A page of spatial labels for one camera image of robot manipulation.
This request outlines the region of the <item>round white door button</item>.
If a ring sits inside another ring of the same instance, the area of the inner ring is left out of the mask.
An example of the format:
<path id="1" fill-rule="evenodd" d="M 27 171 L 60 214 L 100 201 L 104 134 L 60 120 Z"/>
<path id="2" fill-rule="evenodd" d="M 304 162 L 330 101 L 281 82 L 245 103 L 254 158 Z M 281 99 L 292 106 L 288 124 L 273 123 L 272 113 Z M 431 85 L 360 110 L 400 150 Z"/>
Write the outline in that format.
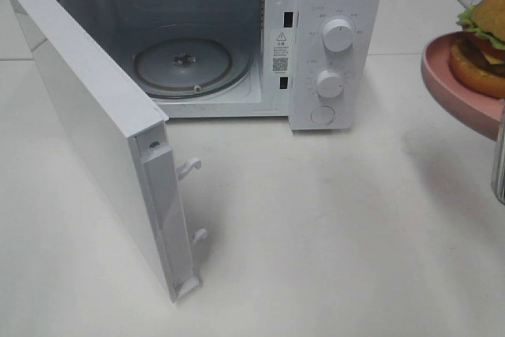
<path id="1" fill-rule="evenodd" d="M 335 119 L 335 111 L 332 107 L 320 106 L 312 111 L 310 118 L 317 125 L 330 125 Z"/>

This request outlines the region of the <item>white microwave knob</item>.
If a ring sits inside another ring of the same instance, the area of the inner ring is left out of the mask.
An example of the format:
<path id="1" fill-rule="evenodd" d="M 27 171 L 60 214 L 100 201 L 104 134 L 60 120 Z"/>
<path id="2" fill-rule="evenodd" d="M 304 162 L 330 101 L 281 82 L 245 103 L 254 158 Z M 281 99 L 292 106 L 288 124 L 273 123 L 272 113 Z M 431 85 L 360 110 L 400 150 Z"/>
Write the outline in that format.
<path id="1" fill-rule="evenodd" d="M 342 93 L 345 83 L 341 71 L 324 70 L 316 77 L 316 91 L 319 97 L 332 99 Z"/>
<path id="2" fill-rule="evenodd" d="M 354 23 L 344 17 L 330 19 L 322 27 L 324 47 L 331 52 L 341 52 L 349 48 L 354 41 Z"/>

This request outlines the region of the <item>white microwave door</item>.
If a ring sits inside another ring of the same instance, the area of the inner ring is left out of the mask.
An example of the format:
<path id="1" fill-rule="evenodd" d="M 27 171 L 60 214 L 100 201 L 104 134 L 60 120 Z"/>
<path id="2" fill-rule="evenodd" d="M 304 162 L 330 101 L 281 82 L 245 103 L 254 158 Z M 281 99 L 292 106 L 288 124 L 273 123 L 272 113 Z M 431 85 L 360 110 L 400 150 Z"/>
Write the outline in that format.
<path id="1" fill-rule="evenodd" d="M 200 281 L 167 115 L 56 0 L 10 0 L 67 136 L 172 301 Z"/>

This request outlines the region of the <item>pink round plate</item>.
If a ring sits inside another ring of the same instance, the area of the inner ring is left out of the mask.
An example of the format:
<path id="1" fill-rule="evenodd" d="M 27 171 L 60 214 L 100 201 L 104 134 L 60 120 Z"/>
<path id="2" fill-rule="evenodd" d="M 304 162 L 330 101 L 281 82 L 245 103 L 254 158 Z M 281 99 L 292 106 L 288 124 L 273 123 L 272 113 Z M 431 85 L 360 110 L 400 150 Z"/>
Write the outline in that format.
<path id="1" fill-rule="evenodd" d="M 430 41 L 422 53 L 421 76 L 428 92 L 445 111 L 480 135 L 495 140 L 504 103 L 467 88 L 450 70 L 451 46 L 461 38 L 461 32 L 451 32 Z"/>

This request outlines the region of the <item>burger with lettuce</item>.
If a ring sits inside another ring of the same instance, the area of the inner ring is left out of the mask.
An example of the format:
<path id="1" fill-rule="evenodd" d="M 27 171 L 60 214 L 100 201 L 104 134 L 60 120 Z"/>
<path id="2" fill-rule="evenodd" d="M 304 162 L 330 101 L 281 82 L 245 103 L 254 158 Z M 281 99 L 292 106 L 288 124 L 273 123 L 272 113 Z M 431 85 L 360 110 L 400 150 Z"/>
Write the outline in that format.
<path id="1" fill-rule="evenodd" d="M 458 15 L 461 38 L 450 49 L 449 66 L 467 88 L 504 97 L 504 0 L 481 0 Z"/>

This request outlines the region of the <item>glass microwave turntable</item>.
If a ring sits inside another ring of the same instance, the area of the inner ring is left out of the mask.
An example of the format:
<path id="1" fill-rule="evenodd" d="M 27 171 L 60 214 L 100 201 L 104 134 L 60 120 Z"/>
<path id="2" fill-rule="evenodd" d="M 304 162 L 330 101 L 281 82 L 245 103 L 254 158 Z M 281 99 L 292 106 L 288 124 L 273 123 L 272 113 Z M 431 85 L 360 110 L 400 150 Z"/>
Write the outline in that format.
<path id="1" fill-rule="evenodd" d="M 245 76 L 253 54 L 204 38 L 174 38 L 137 54 L 137 83 L 157 99 L 193 99 L 220 92 Z"/>

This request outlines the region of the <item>white warning label sticker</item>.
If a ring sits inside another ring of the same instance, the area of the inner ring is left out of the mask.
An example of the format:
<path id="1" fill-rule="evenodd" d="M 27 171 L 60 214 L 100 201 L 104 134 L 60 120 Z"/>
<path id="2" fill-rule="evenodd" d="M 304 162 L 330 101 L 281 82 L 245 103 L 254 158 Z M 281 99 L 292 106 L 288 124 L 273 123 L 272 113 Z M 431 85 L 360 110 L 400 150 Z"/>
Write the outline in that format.
<path id="1" fill-rule="evenodd" d="M 290 72 L 293 29 L 277 28 L 271 31 L 269 68 L 274 74 L 288 75 Z"/>

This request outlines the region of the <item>white microwave oven body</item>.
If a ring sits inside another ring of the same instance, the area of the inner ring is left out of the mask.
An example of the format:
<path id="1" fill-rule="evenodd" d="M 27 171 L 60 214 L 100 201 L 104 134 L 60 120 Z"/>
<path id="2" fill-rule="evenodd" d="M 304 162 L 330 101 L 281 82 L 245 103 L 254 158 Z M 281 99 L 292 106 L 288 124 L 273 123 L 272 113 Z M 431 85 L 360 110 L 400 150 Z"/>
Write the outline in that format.
<path id="1" fill-rule="evenodd" d="M 167 115 L 178 118 L 286 118 L 293 130 L 347 129 L 354 119 L 380 0 L 56 0 Z M 322 27 L 335 17 L 353 22 L 353 44 L 335 53 L 324 47 Z M 290 72 L 269 68 L 271 31 L 293 29 Z M 253 54 L 248 73 L 233 86 L 193 99 L 157 99 L 137 83 L 133 60 L 144 49 L 174 38 L 213 39 Z M 346 81 L 332 99 L 319 97 L 316 77 L 341 71 Z M 330 125 L 310 115 L 332 107 Z"/>

